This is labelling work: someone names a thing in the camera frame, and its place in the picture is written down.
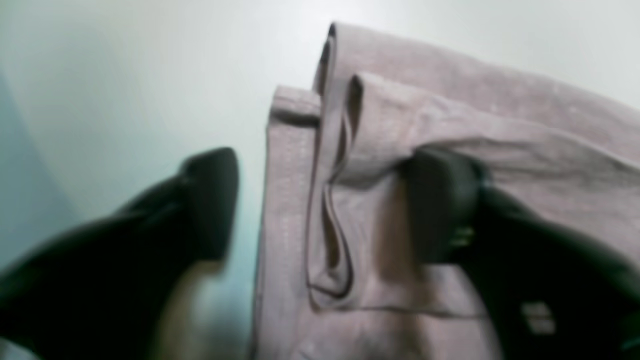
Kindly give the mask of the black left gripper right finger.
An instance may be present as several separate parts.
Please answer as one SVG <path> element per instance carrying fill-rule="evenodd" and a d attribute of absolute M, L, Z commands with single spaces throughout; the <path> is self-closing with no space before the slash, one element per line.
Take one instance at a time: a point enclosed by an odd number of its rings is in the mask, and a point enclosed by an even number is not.
<path fill-rule="evenodd" d="M 403 175 L 419 262 L 462 268 L 506 360 L 639 358 L 638 267 L 543 219 L 472 157 L 421 146 Z"/>

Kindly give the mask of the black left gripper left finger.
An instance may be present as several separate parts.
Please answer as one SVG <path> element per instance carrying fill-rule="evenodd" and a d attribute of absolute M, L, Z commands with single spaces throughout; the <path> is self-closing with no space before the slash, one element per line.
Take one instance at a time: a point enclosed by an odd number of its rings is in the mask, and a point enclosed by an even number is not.
<path fill-rule="evenodd" d="M 48 240 L 1 275 L 1 337 L 41 360 L 146 360 L 182 275 L 226 255 L 238 187 L 236 153 L 213 149 Z"/>

